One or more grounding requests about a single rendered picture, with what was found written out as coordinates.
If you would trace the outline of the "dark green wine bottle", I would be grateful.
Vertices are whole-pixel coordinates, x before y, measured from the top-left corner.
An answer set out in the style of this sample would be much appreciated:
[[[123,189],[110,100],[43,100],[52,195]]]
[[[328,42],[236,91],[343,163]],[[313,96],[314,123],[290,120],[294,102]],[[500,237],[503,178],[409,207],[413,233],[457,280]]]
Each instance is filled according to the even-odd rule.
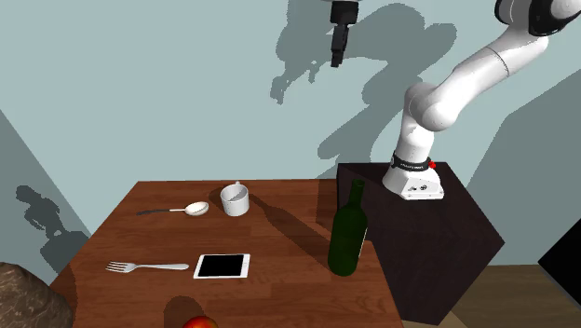
[[[350,276],[358,266],[368,229],[367,215],[361,208],[364,186],[363,180],[352,181],[347,203],[333,218],[328,266],[338,276]]]

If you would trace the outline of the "white cup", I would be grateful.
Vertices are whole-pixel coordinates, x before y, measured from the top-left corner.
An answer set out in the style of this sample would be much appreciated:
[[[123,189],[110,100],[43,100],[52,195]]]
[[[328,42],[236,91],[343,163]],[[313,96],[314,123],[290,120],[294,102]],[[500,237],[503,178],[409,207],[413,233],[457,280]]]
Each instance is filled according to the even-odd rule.
[[[249,190],[241,182],[226,186],[220,193],[224,212],[229,216],[240,216],[250,208]]]

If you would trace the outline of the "brown rough rounded object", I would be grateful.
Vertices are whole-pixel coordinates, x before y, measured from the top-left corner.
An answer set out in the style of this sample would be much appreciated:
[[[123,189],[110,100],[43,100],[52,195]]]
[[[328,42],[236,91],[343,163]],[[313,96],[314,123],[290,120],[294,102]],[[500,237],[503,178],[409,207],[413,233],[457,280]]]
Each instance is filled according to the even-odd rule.
[[[0,328],[73,328],[65,298],[27,269],[0,262]]]

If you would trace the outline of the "red apple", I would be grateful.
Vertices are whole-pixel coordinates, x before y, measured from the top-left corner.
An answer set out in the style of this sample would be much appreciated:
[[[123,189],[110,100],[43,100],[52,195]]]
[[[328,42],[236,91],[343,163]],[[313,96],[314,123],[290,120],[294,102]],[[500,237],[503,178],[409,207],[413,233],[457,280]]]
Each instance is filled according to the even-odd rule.
[[[182,328],[219,328],[217,322],[207,316],[196,316],[185,322]]]

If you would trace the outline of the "black box-shaped object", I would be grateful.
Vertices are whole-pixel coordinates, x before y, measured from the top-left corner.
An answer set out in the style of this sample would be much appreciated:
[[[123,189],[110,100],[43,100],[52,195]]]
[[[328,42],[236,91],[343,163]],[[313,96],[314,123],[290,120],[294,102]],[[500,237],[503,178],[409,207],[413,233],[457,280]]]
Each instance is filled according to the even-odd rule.
[[[538,265],[581,310],[581,218],[538,260]]]

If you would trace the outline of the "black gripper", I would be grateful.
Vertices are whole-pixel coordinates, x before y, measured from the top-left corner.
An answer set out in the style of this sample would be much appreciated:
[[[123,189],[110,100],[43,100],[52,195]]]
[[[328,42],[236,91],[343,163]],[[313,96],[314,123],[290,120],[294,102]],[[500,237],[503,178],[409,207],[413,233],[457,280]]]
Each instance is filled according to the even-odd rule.
[[[331,2],[330,22],[334,24],[331,40],[331,67],[342,63],[342,52],[346,48],[349,26],[358,20],[358,1]]]

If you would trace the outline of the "white tablet with black screen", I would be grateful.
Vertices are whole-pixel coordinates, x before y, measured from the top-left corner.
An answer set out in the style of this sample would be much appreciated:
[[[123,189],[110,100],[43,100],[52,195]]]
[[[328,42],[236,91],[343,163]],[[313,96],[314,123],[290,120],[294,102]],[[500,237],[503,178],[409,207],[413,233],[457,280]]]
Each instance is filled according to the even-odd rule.
[[[249,253],[201,254],[193,278],[195,280],[245,279],[250,268]]]

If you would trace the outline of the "silver spoon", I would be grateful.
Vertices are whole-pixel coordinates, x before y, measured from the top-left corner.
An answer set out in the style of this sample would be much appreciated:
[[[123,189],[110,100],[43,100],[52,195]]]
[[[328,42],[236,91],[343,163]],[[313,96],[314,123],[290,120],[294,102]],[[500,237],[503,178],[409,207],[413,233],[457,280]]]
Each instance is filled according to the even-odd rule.
[[[137,212],[137,215],[145,215],[157,212],[184,212],[189,216],[199,216],[205,214],[209,210],[209,204],[206,201],[198,201],[187,205],[183,209],[155,209]]]

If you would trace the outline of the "dark robot stand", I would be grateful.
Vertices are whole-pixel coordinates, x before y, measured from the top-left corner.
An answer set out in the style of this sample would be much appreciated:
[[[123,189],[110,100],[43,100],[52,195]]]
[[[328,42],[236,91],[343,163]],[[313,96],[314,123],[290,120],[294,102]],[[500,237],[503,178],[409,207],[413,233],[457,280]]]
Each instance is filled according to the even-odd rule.
[[[436,167],[440,200],[405,200],[388,191],[385,163],[341,163],[337,205],[355,179],[365,183],[361,207],[367,238],[380,260],[400,317],[438,325],[495,257],[504,241],[451,167]]]

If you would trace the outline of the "silver fork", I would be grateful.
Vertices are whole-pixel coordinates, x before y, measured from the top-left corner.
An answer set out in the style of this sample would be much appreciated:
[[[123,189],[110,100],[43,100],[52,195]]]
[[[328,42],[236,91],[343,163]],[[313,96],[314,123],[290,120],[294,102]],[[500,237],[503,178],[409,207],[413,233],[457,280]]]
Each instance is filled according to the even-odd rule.
[[[122,263],[122,262],[109,262],[106,266],[107,271],[117,272],[117,273],[129,273],[137,268],[155,268],[155,269],[168,269],[168,270],[186,270],[189,268],[187,264],[134,264],[134,263]]]

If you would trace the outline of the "brown wooden table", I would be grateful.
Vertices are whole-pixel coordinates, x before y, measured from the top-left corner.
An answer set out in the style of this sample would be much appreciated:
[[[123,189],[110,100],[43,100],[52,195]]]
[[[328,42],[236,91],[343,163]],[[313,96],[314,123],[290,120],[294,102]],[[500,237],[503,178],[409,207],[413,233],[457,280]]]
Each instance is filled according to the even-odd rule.
[[[403,328],[373,245],[356,272],[327,265],[336,183],[248,182],[249,211],[223,211],[221,181],[135,184],[52,282],[74,328],[182,328],[205,315],[219,328]],[[183,209],[206,201],[199,216]],[[245,279],[195,280],[201,254],[249,253]],[[109,262],[187,264],[186,270],[107,271]]]

